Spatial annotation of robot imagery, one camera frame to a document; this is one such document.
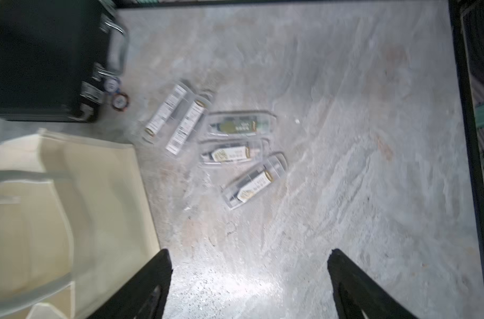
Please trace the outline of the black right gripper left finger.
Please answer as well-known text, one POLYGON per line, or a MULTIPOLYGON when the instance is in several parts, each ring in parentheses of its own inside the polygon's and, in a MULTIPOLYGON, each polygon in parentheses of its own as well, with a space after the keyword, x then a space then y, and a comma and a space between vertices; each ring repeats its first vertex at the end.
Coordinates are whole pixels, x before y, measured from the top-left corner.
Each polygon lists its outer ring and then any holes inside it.
POLYGON ((172 279, 167 249, 160 250, 90 318, 162 318, 172 279))

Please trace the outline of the clear compass case white label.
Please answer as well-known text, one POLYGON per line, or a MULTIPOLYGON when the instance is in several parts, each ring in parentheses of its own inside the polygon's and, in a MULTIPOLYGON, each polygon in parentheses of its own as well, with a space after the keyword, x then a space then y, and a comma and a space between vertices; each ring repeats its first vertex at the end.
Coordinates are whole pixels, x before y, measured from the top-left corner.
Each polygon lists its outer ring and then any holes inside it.
POLYGON ((258 162, 268 154, 270 145, 265 138, 204 141, 198 144, 199 162, 206 167, 258 162))

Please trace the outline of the cream canvas tote bag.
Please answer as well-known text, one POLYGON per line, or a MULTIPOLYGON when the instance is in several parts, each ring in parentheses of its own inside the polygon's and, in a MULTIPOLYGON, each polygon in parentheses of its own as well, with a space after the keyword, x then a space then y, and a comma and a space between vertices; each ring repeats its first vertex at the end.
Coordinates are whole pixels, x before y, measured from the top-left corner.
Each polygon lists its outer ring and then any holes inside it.
POLYGON ((0 318, 86 318, 159 251, 132 145, 0 143, 0 318))

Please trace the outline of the clear compass case green label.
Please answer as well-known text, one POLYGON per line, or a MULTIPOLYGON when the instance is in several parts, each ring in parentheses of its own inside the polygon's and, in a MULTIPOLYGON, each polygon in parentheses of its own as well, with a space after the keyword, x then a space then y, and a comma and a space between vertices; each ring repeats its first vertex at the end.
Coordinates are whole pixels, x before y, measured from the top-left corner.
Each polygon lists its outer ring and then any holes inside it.
POLYGON ((214 112, 206 117, 205 133, 216 138, 251 138, 273 133, 277 117, 264 111, 214 112))

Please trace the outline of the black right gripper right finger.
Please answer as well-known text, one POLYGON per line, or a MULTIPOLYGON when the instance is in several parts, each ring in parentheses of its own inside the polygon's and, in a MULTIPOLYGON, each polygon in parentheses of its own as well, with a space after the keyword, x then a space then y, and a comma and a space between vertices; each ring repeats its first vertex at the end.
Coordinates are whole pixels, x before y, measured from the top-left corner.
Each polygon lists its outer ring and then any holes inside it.
POLYGON ((328 272, 339 318, 415 318, 340 249, 332 250, 328 272))

